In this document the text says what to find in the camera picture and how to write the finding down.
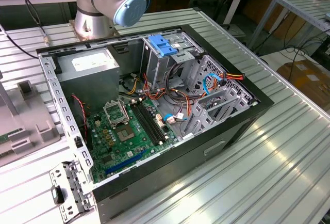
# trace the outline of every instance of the label sticker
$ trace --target label sticker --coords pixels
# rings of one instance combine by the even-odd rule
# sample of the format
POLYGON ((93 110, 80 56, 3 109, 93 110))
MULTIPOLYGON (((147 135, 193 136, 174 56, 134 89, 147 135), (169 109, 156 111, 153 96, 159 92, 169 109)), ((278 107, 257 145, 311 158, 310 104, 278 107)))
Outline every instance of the label sticker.
POLYGON ((177 43, 171 44, 171 46, 172 46, 173 48, 181 47, 180 44, 177 44, 177 43))
POLYGON ((182 118, 184 117, 184 114, 183 114, 183 113, 178 113, 178 114, 176 115, 176 117, 177 117, 178 119, 182 119, 182 118))
POLYGON ((307 77, 309 77, 311 81, 319 81, 319 78, 317 78, 316 75, 314 74, 309 74, 307 75, 307 77))
POLYGON ((299 68, 301 71, 307 70, 307 67, 303 64, 297 64, 297 68, 299 68))
POLYGON ((96 68, 99 66, 113 64, 111 59, 107 57, 104 53, 98 53, 94 55, 87 55, 79 58, 74 58, 72 64, 77 72, 96 68))

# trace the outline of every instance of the cardboard box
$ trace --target cardboard box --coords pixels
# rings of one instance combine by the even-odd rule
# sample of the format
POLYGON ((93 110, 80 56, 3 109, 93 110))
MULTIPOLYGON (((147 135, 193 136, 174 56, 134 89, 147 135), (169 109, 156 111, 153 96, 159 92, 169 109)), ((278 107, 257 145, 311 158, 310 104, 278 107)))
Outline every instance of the cardboard box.
MULTIPOLYGON (((286 63, 277 72, 288 79, 291 66, 291 62, 286 63)), ((322 109, 330 109, 330 77, 314 63, 309 60, 295 62, 290 82, 322 109)))

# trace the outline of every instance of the green motherboard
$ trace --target green motherboard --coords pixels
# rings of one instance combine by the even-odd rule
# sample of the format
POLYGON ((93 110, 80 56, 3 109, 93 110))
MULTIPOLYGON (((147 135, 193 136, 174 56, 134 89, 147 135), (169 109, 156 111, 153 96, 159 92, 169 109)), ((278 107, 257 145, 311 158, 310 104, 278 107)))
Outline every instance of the green motherboard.
POLYGON ((17 133, 17 132, 19 132, 21 130, 22 129, 17 129, 17 130, 14 130, 14 131, 9 132, 7 134, 0 135, 0 144, 5 143, 5 142, 8 142, 9 141, 9 138, 8 138, 9 135, 15 134, 15 133, 17 133))
MULTIPOLYGON (((141 107, 145 108, 147 113, 151 115, 151 119, 157 123, 155 115, 158 112, 151 100, 144 100, 141 107)), ((143 125, 139 121, 141 119, 136 116, 137 113, 133 111, 133 107, 125 105, 125 110, 129 121, 118 124, 115 128, 110 125, 108 116, 104 111, 87 118, 92 136, 92 149, 89 148, 89 150, 94 161, 91 172, 95 183, 135 164, 137 161, 173 146, 178 141, 169 126, 165 124, 159 130, 166 136, 166 142, 160 145, 155 144, 142 127, 143 125)), ((120 117, 117 113, 118 109, 113 108, 113 111, 116 112, 115 117, 111 115, 111 110, 107 111, 110 120, 111 117, 112 119, 120 117)))

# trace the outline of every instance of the metal table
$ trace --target metal table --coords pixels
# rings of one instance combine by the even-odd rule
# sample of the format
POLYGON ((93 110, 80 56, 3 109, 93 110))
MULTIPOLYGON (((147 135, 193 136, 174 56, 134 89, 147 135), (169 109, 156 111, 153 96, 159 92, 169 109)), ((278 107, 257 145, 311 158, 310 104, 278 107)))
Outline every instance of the metal table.
POLYGON ((277 4, 283 6, 285 9, 276 20, 276 24, 273 25, 270 32, 279 25, 288 11, 293 12, 310 24, 310 27, 305 31, 305 35, 303 36, 304 39, 310 34, 313 27, 316 27, 321 31, 330 31, 330 22, 325 19, 325 15, 330 12, 330 0, 273 0, 254 31, 248 44, 248 48, 251 49, 255 44, 256 39, 277 4))
MULTIPOLYGON (((238 143, 110 223, 318 223, 330 208, 330 117, 200 11, 150 13, 133 27, 117 29, 128 34, 180 24, 190 24, 275 105, 238 143)), ((68 24, 45 30, 54 45, 77 40, 68 24)), ((10 34, 28 51, 43 46, 37 29, 10 34)), ((0 47, 5 87, 30 79, 61 131, 38 60, 20 53, 3 36, 0 47)), ((61 223, 48 171, 71 159, 62 136, 58 143, 0 168, 3 223, 61 223)), ((74 223, 99 223, 98 214, 74 223)))

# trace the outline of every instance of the blue drive bay latch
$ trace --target blue drive bay latch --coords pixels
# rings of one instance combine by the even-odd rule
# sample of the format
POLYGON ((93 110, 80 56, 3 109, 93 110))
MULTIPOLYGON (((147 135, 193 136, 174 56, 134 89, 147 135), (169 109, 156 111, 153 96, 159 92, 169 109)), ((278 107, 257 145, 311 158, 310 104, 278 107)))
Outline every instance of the blue drive bay latch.
POLYGON ((162 56, 174 55, 178 52, 177 49, 171 47, 169 40, 164 39, 162 35, 149 36, 148 39, 162 56))

